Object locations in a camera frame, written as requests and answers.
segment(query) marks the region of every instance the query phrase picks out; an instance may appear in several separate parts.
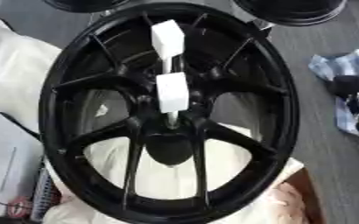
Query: white foam block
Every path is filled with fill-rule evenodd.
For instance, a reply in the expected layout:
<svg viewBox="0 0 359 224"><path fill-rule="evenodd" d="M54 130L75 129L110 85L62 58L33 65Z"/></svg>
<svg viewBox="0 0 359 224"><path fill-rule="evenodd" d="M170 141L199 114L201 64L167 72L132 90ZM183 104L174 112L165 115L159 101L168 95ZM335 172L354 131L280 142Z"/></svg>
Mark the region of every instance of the white foam block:
<svg viewBox="0 0 359 224"><path fill-rule="evenodd" d="M155 24L151 28L152 45L162 60L184 52L185 34L174 20Z"/></svg>
<svg viewBox="0 0 359 224"><path fill-rule="evenodd" d="M167 73L157 76L160 112L186 110L189 106L189 89L184 73Z"/></svg>

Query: wheel spoke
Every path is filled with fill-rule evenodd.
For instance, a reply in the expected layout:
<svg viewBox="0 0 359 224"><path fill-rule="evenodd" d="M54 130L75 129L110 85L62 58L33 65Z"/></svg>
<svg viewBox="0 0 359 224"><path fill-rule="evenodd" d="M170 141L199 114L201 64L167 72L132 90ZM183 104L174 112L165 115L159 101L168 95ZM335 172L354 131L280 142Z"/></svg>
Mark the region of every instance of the wheel spoke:
<svg viewBox="0 0 359 224"><path fill-rule="evenodd" d="M143 20L145 21L145 23L148 25L148 26L153 26L153 22L151 21L151 19L148 17L148 14L147 12L143 12Z"/></svg>
<svg viewBox="0 0 359 224"><path fill-rule="evenodd" d="M194 141L193 144L193 151L194 167L197 176L197 197L201 199L201 202L203 203L204 207L209 207L208 179L204 148L205 140L204 136L198 136L196 138L197 140Z"/></svg>
<svg viewBox="0 0 359 224"><path fill-rule="evenodd" d="M136 194L136 174L138 164L140 162L141 154L143 151L143 139L140 134L135 134L130 139L130 147L128 154L128 162L126 165L125 180L123 182L123 209L125 210L128 206L128 199Z"/></svg>
<svg viewBox="0 0 359 224"><path fill-rule="evenodd" d="M262 145L258 141L240 134L232 129L226 128L216 122L209 122L206 125L207 137L235 144L248 150L256 161L273 159L276 151L271 147Z"/></svg>
<svg viewBox="0 0 359 224"><path fill-rule="evenodd" d="M201 23L201 21L203 21L204 19L206 19L208 17L207 13L203 13L201 14L199 17L197 17L194 22L192 23L192 25L190 26L189 30L187 31L187 35L192 34L192 32L194 32L194 30L196 29L196 27Z"/></svg>
<svg viewBox="0 0 359 224"><path fill-rule="evenodd" d="M130 118L125 119L121 122L110 124L109 126L104 127L102 129L98 129L90 133L76 137L74 140L70 141L67 144L67 150L66 150L67 157L74 158L77 156L82 156L84 149L91 144L108 140L110 138L128 136L129 119Z"/></svg>
<svg viewBox="0 0 359 224"><path fill-rule="evenodd" d="M149 90L139 85L132 79L118 76L112 72L97 73L88 77L64 82L54 87L53 90L60 94L74 94L81 90L89 89L113 89L121 94L147 94Z"/></svg>
<svg viewBox="0 0 359 224"><path fill-rule="evenodd" d="M234 59L236 59L236 57L238 57L238 55L240 55L240 52L245 48L245 46L247 44L250 43L251 40L252 40L252 38L245 39L242 42L242 44L240 46L238 46L238 48L236 48L236 50L223 63L223 65L222 65L223 70L227 70L227 68L231 65L231 63L234 61Z"/></svg>
<svg viewBox="0 0 359 224"><path fill-rule="evenodd" d="M94 42L96 42L96 44L101 47L104 56L106 57L106 59L114 69L116 69L119 65L121 65L120 60L116 59L114 55L110 53L106 45L104 45L103 42L101 42L101 40L98 37L96 37L96 35L91 34L90 38L94 40Z"/></svg>

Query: black wheel rim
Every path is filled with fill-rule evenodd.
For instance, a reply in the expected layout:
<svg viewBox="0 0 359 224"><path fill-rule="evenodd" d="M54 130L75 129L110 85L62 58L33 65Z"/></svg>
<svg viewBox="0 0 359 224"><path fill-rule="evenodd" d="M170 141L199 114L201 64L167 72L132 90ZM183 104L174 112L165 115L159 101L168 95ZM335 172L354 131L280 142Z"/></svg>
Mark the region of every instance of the black wheel rim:
<svg viewBox="0 0 359 224"><path fill-rule="evenodd" d="M193 83L189 85L191 105L195 102L195 106L180 114L182 128L174 132L162 128L159 125L163 123L161 116L154 116L157 105L153 97L150 97L154 95L154 86L148 80L148 74L135 72L140 65L136 62L136 65L132 65L132 59L129 59L135 57L115 55L114 52L120 51L112 48L121 37L127 37L126 33L130 33L130 30L138 31L136 34L141 32L147 39L145 43L151 43L148 38L149 27L167 19L176 20L187 34L188 53L176 59L175 69L184 67L187 78L194 77ZM224 34L232 39L236 47L225 59L212 61L206 72L195 72L193 66L189 65L193 63L190 52L194 50L193 47L196 50L198 47L192 44L192 36L203 36L206 32ZM258 85L229 75L228 71L234 61L241 60L247 51L251 51L251 57L259 61L260 67L268 74L269 85ZM82 64L81 59L96 57L97 53L106 59L107 67L103 69L104 72L94 75L75 72L77 66ZM151 53L154 60L147 61L153 64L157 55L153 54L151 46L140 52L139 56ZM76 102L83 102L86 98L83 96L84 98L77 100L74 97L76 92L86 89L115 89L120 92L130 104L130 117L107 128L80 135L80 117L77 113L81 106ZM204 97L192 94L192 89L202 92ZM217 95L225 92L252 92L277 105L277 125L270 145L263 145L208 120L211 103ZM79 198L98 211L131 223L205 223L232 214L249 204L281 172L296 141L299 104L292 77L284 61L253 26L205 6L154 3L122 10L98 21L62 52L42 90L39 126L46 155L54 170ZM140 151L145 144L144 140L156 135L185 135L190 139L198 172L198 191L194 197L161 200L135 194L134 175ZM94 142L123 136L129 137L133 142L130 144L128 175L124 187L126 190L103 178L82 154L85 147ZM255 158L234 179L212 192L206 191L203 164L203 143L206 138L243 146Z"/></svg>
<svg viewBox="0 0 359 224"><path fill-rule="evenodd" d="M325 23L341 13L347 0L235 0L245 11L266 21L290 26Z"/></svg>
<svg viewBox="0 0 359 224"><path fill-rule="evenodd" d="M71 12L97 12L111 10L130 0L44 0L52 7Z"/></svg>

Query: white cloth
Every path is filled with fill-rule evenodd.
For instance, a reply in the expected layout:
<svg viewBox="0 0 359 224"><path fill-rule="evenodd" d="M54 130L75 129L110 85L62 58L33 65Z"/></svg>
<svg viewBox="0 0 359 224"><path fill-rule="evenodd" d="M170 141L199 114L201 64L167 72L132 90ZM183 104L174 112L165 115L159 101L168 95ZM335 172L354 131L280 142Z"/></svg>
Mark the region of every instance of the white cloth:
<svg viewBox="0 0 359 224"><path fill-rule="evenodd" d="M250 136L248 129L226 126ZM128 144L129 141L126 138L112 139L94 144L86 153L89 157L89 162L94 168L96 168L103 177L120 187L123 186ZM251 155L247 150L235 145L209 140L206 142L206 158L208 190L211 191L231 180L249 163ZM48 170L51 173L54 184L60 189L64 200L62 204L49 210L44 218L44 224L124 223L97 212L77 199L60 181L51 166L48 163L46 164L48 165ZM270 189L282 183L302 168L302 163L291 158L285 169L270 186ZM187 160L184 164L168 168L155 162L144 150L141 163L138 167L136 191L139 195L156 199L186 198L195 195L195 180L196 176L192 159ZM266 209L266 207L273 208L273 206L269 205L271 201L267 199L268 197L268 195L260 196L259 199L256 199L242 210L212 223L292 224L291 222L279 222L278 217L271 217L275 213L270 209Z"/></svg>
<svg viewBox="0 0 359 224"><path fill-rule="evenodd" d="M0 112L38 132L38 102L60 49L0 26Z"/></svg>

